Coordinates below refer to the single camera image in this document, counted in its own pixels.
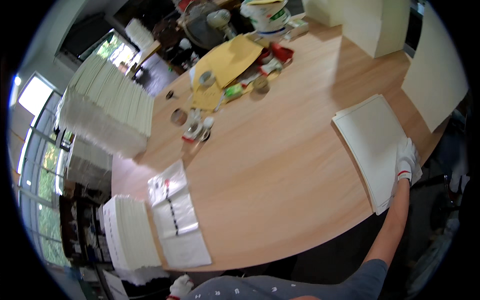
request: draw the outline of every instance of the person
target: person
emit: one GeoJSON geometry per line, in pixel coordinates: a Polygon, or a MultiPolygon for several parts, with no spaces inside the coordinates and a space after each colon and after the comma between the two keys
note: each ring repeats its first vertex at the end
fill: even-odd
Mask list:
{"type": "Polygon", "coordinates": [[[194,290],[188,275],[170,287],[168,300],[328,300],[377,299],[407,222],[412,170],[419,159],[411,139],[397,147],[397,190],[384,224],[360,268],[344,282],[318,285],[270,276],[212,278],[194,290]]]}

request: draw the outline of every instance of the white plastic bucket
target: white plastic bucket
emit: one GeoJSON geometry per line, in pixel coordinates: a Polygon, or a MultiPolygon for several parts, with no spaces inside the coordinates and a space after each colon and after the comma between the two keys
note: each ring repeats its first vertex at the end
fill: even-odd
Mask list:
{"type": "Polygon", "coordinates": [[[249,5],[249,0],[242,2],[240,13],[249,18],[255,30],[265,35],[277,35],[284,33],[285,25],[291,14],[285,8],[288,0],[268,4],[249,5]]]}

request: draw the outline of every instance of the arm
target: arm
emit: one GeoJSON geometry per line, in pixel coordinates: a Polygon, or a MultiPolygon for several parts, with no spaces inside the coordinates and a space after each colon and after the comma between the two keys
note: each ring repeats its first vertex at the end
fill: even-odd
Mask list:
{"type": "Polygon", "coordinates": [[[382,229],[363,262],[381,259],[386,262],[387,266],[390,266],[407,223],[409,196],[410,182],[408,179],[402,178],[398,181],[397,191],[382,229]]]}
{"type": "Polygon", "coordinates": [[[387,264],[387,267],[390,266],[407,223],[411,172],[415,167],[417,158],[418,152],[411,139],[408,139],[406,145],[398,146],[396,160],[399,171],[397,191],[384,224],[363,262],[381,259],[387,264]]]}

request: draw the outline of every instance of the gray t-shirt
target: gray t-shirt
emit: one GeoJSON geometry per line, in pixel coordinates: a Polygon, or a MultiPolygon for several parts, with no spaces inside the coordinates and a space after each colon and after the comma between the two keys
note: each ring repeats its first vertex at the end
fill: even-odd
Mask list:
{"type": "Polygon", "coordinates": [[[380,259],[365,262],[347,280],[335,285],[309,284],[270,276],[221,276],[199,285],[182,300],[289,300],[315,296],[321,300],[373,300],[382,290],[387,265],[380,259]]]}

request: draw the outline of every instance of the green trees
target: green trees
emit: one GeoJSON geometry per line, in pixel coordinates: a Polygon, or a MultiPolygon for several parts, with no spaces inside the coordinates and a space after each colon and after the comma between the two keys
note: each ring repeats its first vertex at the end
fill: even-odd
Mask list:
{"type": "Polygon", "coordinates": [[[110,43],[108,41],[105,41],[102,46],[100,46],[100,49],[97,52],[97,55],[100,55],[103,58],[109,58],[110,55],[112,55],[113,51],[115,51],[122,42],[118,39],[117,36],[113,36],[112,40],[110,43]]]}
{"type": "MultiPolygon", "coordinates": [[[[55,171],[57,169],[60,149],[55,145],[48,143],[45,149],[42,166],[48,170],[55,171]]],[[[54,173],[48,172],[45,169],[40,170],[38,179],[38,196],[52,201],[52,192],[55,191],[55,177],[54,173]]],[[[47,237],[55,240],[61,240],[60,236],[60,213],[50,207],[43,206],[42,209],[38,207],[38,228],[39,232],[47,237]]],[[[70,262],[63,253],[63,248],[60,242],[49,240],[45,237],[40,237],[42,243],[42,251],[45,259],[53,264],[70,265],[70,262]]]]}

